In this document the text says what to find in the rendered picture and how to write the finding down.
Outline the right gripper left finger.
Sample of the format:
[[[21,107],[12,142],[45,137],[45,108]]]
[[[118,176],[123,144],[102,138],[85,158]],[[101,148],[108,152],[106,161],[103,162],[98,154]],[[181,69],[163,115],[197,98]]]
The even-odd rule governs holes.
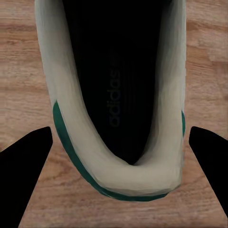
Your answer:
[[[18,228],[52,143],[48,126],[0,152],[0,228]]]

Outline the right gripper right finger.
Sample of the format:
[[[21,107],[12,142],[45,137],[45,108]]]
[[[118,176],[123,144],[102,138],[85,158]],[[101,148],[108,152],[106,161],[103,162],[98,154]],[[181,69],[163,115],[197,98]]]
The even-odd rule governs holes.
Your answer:
[[[192,126],[189,144],[228,218],[228,141]]]

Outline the gym shoe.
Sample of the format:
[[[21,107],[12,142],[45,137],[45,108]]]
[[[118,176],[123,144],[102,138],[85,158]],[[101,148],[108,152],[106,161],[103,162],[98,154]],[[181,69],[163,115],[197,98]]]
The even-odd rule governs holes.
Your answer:
[[[130,203],[181,185],[185,0],[35,0],[55,127],[100,194]]]

